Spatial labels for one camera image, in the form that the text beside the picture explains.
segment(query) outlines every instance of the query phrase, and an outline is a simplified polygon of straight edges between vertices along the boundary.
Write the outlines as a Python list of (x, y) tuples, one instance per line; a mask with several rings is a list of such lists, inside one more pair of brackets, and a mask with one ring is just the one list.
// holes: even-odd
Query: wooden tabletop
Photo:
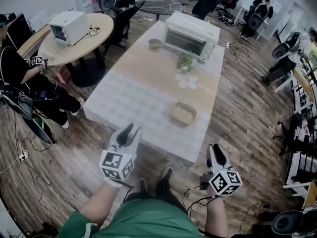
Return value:
[(32, 50), (40, 41), (42, 41), (50, 33), (50, 27), (46, 25), (40, 31), (35, 33), (28, 39), (19, 49), (20, 56), (25, 57), (30, 50)]
[(301, 84), (304, 91), (308, 94), (311, 102), (314, 103), (315, 99), (314, 99), (313, 88), (310, 84), (309, 79), (304, 77), (303, 73), (301, 72), (301, 69), (299, 69), (299, 68), (293, 69), (293, 73), (294, 73), (296, 80)]
[[(205, 138), (218, 89), (224, 48), (217, 45), (206, 63), (188, 74), (177, 71), (178, 51), (149, 49), (152, 38), (163, 40), (158, 21), (117, 61), (84, 105), (86, 117), (113, 129), (129, 123), (143, 130), (142, 142), (195, 162)], [(191, 125), (171, 119), (179, 101), (197, 111)]]
[[(49, 66), (64, 65), (75, 61), (93, 51), (109, 37), (113, 30), (113, 19), (110, 16), (102, 13), (89, 13), (86, 16), (88, 25), (100, 27), (100, 33), (93, 37), (89, 37), (87, 34), (73, 46), (59, 44), (50, 33), (42, 42), (38, 53), (39, 56), (49, 59)], [(49, 54), (50, 57), (54, 56), (54, 58), (50, 59), (46, 54)]]

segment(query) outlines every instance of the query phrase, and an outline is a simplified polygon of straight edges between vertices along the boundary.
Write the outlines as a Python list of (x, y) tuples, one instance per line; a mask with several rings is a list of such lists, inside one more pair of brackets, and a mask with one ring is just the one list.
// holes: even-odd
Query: round table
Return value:
[[(101, 13), (86, 14), (88, 25), (100, 27), (95, 36), (87, 34), (75, 45), (63, 46), (53, 39), (50, 33), (42, 42), (38, 55), (49, 59), (49, 66), (66, 65), (72, 75), (74, 84), (78, 87), (88, 87), (96, 84), (105, 74), (104, 59), (100, 54), (99, 46), (109, 37), (113, 30), (113, 19)], [(94, 52), (96, 58), (84, 60), (83, 56)], [(79, 65), (74, 67), (72, 62), (79, 60)]]
[(177, 0), (145, 0), (145, 3), (140, 10), (156, 14), (157, 21), (159, 20), (160, 15), (172, 15), (176, 11), (184, 11), (182, 4)]

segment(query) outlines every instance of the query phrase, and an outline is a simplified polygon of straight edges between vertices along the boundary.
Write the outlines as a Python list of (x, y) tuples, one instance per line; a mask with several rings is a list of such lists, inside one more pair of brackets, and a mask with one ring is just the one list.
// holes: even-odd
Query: computer monitor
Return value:
[(31, 36), (32, 31), (22, 13), (7, 26), (7, 44), (18, 50)]

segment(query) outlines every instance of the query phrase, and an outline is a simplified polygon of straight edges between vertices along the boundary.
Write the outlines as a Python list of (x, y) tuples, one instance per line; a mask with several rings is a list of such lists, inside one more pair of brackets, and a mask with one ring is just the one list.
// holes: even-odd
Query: green shirt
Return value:
[(86, 228), (91, 238), (149, 237), (201, 238), (194, 223), (177, 207), (161, 200), (146, 199), (126, 202), (116, 211), (113, 220), (104, 229), (90, 225), (80, 212), (74, 212), (57, 238), (83, 238)]

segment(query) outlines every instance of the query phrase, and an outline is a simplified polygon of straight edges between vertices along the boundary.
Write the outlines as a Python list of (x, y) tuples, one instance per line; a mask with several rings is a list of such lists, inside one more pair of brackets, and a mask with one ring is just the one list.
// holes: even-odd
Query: small potted plant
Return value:
[(195, 67), (195, 63), (196, 58), (193, 53), (190, 55), (183, 55), (179, 58), (177, 70), (182, 73), (188, 73)]

